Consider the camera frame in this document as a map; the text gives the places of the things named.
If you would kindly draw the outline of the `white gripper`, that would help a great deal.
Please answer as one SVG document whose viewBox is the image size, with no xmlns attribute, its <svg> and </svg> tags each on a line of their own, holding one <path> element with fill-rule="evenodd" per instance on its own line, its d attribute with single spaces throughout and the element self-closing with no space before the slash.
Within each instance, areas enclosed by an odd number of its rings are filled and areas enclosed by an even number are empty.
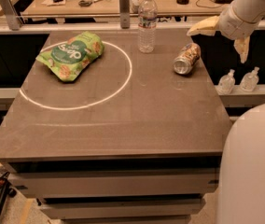
<svg viewBox="0 0 265 224">
<path fill-rule="evenodd" d="M 241 18 L 233 5 L 229 5 L 220 16 L 213 16 L 192 25 L 187 36 L 208 35 L 213 36 L 217 27 L 222 35 L 234 41 L 234 48 L 240 56 L 241 63 L 245 63 L 249 52 L 250 35 L 258 26 L 259 20 L 250 21 Z"/>
</svg>

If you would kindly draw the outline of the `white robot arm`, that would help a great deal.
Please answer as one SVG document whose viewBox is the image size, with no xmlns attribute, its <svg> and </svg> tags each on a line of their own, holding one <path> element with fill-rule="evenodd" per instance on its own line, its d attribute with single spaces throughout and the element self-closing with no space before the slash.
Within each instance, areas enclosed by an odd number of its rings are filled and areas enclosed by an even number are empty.
<svg viewBox="0 0 265 224">
<path fill-rule="evenodd" d="M 188 35 L 220 32 L 244 61 L 246 41 L 265 16 L 265 0 L 234 0 L 217 17 L 194 24 Z M 265 104 L 232 125 L 222 153 L 216 224 L 265 224 Z"/>
</svg>

